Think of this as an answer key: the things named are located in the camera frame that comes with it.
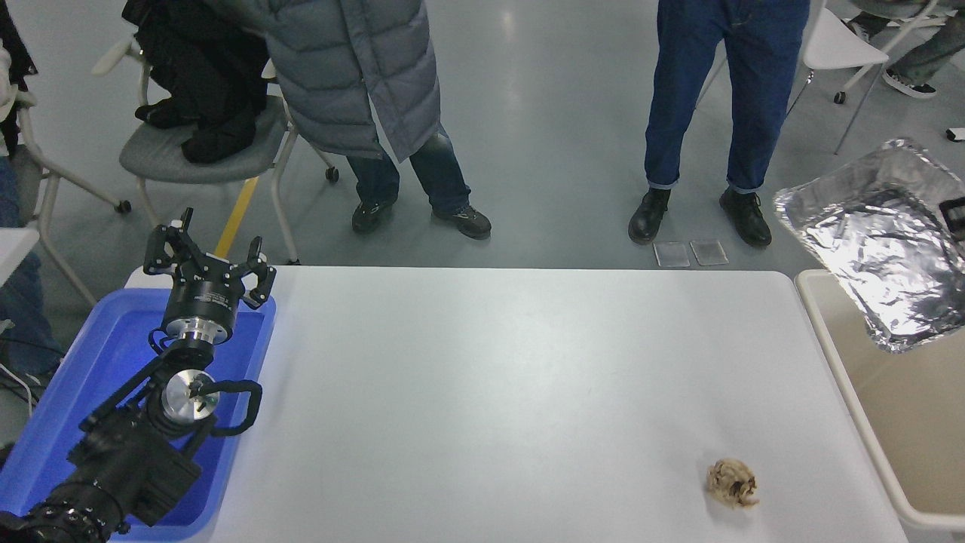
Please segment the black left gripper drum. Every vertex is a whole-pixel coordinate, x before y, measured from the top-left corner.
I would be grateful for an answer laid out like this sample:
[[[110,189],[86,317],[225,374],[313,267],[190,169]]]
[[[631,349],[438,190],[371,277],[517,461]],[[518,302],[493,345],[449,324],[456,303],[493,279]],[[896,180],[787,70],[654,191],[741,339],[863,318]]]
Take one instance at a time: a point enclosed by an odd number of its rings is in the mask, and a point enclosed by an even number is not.
[[[230,271],[230,262],[210,256],[176,265],[162,326],[200,318],[221,327],[233,327],[245,289],[241,279],[225,278]]]

